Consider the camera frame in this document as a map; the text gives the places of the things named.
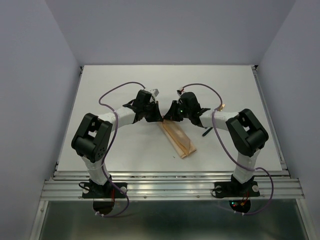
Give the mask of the peach cloth napkin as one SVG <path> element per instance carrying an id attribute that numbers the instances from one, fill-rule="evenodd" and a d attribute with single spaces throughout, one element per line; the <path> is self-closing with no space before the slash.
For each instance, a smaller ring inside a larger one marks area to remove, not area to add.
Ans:
<path id="1" fill-rule="evenodd" d="M 183 129 L 174 121 L 164 120 L 158 124 L 181 159 L 193 154 L 197 148 Z"/>

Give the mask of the gold fork black handle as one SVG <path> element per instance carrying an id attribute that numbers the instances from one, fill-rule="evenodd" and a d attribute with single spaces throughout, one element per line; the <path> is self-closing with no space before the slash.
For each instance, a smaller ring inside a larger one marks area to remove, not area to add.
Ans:
<path id="1" fill-rule="evenodd" d="M 225 104 L 222 103 L 216 110 L 221 112 L 224 109 L 224 107 L 225 107 Z"/>

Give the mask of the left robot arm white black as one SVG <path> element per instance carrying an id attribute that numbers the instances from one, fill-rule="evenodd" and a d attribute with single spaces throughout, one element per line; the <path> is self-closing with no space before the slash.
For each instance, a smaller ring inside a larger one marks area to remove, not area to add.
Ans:
<path id="1" fill-rule="evenodd" d="M 111 146 L 109 140 L 112 133 L 116 134 L 119 128 L 142 119 L 148 123 L 163 121 L 157 101 L 158 94 L 157 89 L 141 89 L 135 99 L 117 110 L 112 109 L 111 113 L 87 113 L 83 117 L 71 141 L 71 147 L 87 167 L 89 183 L 82 188 L 88 193 L 106 197 L 113 189 L 111 175 L 103 161 Z"/>

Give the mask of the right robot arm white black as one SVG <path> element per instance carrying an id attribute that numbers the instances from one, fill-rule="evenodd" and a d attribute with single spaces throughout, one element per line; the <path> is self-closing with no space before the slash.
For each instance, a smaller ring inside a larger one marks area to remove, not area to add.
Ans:
<path id="1" fill-rule="evenodd" d="M 172 101 L 163 118 L 175 122 L 189 119 L 197 127 L 213 128 L 216 135 L 218 130 L 229 132 L 237 150 L 237 159 L 231 159 L 236 167 L 230 189 L 233 194 L 242 195 L 248 190 L 247 182 L 253 179 L 260 150 L 269 139 L 266 129 L 250 109 L 225 112 L 203 108 L 193 92 L 178 90 L 177 93 L 179 98 Z"/>

